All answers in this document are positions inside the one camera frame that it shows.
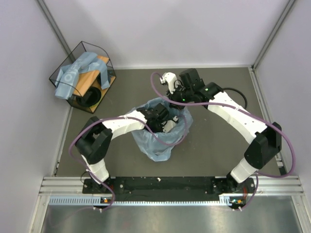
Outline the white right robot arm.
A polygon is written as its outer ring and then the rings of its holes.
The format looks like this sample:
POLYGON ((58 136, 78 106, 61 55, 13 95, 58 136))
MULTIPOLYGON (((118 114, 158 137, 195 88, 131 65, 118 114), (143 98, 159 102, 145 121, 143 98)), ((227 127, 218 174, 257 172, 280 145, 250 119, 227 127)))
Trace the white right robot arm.
POLYGON ((232 192, 240 191, 253 173, 262 169, 274 158, 282 147, 281 126, 272 126, 254 119, 238 105, 223 88, 214 82, 205 84, 194 68, 176 76, 167 72, 160 77, 162 85, 168 86, 167 98, 170 106, 183 109, 184 103, 205 103, 204 107, 221 117, 237 130, 249 144, 244 158, 227 174, 227 187, 232 192))

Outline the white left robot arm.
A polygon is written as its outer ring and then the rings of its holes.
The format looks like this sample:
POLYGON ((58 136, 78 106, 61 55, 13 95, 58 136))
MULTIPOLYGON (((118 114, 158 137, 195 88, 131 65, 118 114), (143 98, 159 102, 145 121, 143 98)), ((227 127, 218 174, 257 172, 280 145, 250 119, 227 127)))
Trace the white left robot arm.
POLYGON ((111 140, 131 131, 149 127, 154 133, 167 133, 178 123, 178 117, 169 113, 164 104, 137 108, 119 119, 107 120, 92 126, 75 143, 99 192, 110 188, 109 173, 104 157, 111 140))

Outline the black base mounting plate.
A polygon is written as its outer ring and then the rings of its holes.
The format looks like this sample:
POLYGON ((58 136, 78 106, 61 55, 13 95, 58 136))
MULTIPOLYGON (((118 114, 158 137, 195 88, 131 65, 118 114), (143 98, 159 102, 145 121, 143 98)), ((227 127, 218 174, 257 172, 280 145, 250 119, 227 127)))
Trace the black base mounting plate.
POLYGON ((115 177, 104 182, 116 201, 210 201, 221 194, 244 198, 255 191, 254 179, 234 184, 217 177, 115 177))

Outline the light blue printed trash bag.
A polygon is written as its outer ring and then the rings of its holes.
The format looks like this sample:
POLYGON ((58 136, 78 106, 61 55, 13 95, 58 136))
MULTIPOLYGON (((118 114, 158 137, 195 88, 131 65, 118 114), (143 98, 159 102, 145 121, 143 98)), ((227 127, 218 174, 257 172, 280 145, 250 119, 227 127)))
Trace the light blue printed trash bag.
POLYGON ((55 96, 69 100, 72 95, 82 97, 100 76, 100 89, 110 87, 107 62, 109 58, 94 52, 84 52, 72 64, 60 67, 55 80, 55 96))

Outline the black bowl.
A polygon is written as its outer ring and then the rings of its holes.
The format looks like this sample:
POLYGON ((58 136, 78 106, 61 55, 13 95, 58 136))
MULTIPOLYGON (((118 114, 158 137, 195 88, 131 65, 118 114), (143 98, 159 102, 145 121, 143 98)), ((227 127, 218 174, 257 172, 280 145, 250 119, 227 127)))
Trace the black bowl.
POLYGON ((96 87, 90 87, 83 97, 77 97, 77 103, 82 107, 91 107, 101 99, 101 91, 96 87))

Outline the dark blue trash bin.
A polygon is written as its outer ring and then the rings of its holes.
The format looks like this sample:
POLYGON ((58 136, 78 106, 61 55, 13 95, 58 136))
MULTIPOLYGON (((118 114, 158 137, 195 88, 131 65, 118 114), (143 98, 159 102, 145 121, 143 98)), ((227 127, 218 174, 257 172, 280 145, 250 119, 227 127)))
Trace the dark blue trash bin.
POLYGON ((168 133, 154 133, 151 129, 145 126, 145 131, 150 135, 151 139, 146 139, 147 148, 153 152, 171 151, 173 147, 182 143, 189 133, 190 126, 193 123, 192 116, 189 110, 184 106, 173 108, 167 101, 154 99, 145 106, 147 116, 150 115, 170 115, 173 119, 179 119, 178 124, 168 133))

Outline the aluminium frame rail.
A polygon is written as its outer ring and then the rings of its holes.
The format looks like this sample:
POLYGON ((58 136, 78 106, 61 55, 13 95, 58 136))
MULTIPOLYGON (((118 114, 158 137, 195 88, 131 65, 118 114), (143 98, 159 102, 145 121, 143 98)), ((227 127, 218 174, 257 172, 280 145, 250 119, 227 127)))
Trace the aluminium frame rail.
POLYGON ((251 197, 302 196, 297 176, 251 177, 236 190, 223 177, 114 177, 106 186, 87 177, 46 177, 39 195, 50 205, 229 206, 241 208, 251 197))

